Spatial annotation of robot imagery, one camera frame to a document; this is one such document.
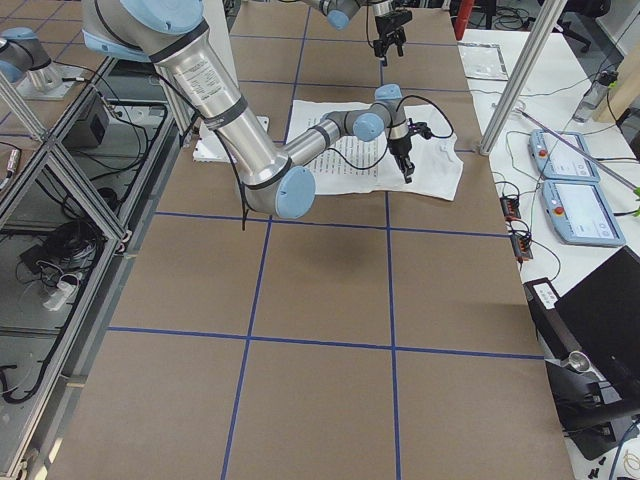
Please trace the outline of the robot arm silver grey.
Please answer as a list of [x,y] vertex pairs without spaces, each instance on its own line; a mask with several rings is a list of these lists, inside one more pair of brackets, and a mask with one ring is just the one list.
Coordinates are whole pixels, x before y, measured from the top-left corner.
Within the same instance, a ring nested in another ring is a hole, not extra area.
[[412,20],[413,15],[396,1],[311,0],[304,1],[304,4],[320,12],[336,30],[344,30],[362,9],[366,15],[372,13],[377,37],[370,38],[368,19],[365,19],[365,35],[374,55],[383,64],[387,61],[387,52],[391,46],[396,47],[399,56],[404,55],[404,26]]
[[167,69],[204,125],[229,151],[247,208],[285,219],[306,214],[316,192],[307,165],[343,136],[365,142],[386,136],[404,180],[411,180],[412,132],[398,85],[379,87],[367,109],[327,113],[319,124],[280,147],[211,46],[203,2],[85,1],[82,12],[89,49]]

